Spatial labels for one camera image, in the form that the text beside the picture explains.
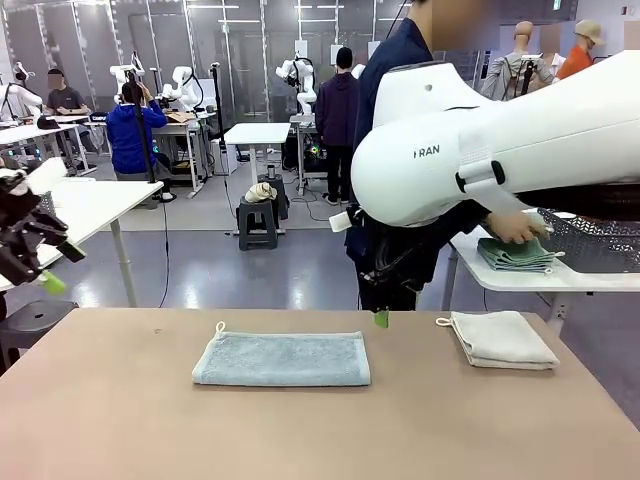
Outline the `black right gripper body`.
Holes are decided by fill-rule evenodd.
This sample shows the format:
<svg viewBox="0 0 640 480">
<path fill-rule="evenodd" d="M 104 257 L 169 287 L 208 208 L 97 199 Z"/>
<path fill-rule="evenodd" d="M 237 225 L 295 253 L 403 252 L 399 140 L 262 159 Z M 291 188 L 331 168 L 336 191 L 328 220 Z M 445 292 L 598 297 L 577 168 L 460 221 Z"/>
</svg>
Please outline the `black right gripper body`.
<svg viewBox="0 0 640 480">
<path fill-rule="evenodd" d="M 391 238 L 388 228 L 361 207 L 349 208 L 349 259 L 353 262 L 360 300 L 394 300 L 400 281 L 385 270 Z"/>
</svg>

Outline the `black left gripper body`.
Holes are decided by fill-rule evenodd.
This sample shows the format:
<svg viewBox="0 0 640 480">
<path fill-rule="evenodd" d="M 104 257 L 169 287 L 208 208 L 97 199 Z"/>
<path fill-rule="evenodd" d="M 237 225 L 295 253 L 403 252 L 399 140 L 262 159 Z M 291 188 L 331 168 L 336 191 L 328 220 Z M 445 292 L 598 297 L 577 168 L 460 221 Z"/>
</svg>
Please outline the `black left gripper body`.
<svg viewBox="0 0 640 480">
<path fill-rule="evenodd" d="M 35 280 L 43 272 L 38 247 L 62 245 L 67 231 L 59 217 L 42 208 L 25 174 L 1 175 L 1 275 L 11 284 Z"/>
</svg>

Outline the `person's right hand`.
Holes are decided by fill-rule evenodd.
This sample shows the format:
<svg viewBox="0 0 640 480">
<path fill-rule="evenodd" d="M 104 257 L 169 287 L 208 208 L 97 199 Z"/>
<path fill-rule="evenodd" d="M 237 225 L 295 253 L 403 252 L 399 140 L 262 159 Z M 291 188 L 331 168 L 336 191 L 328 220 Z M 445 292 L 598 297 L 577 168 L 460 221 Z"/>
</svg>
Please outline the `person's right hand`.
<svg viewBox="0 0 640 480">
<path fill-rule="evenodd" d="M 524 212 L 491 213 L 486 218 L 488 228 L 503 242 L 523 244 L 536 235 L 546 234 L 545 225 Z"/>
</svg>

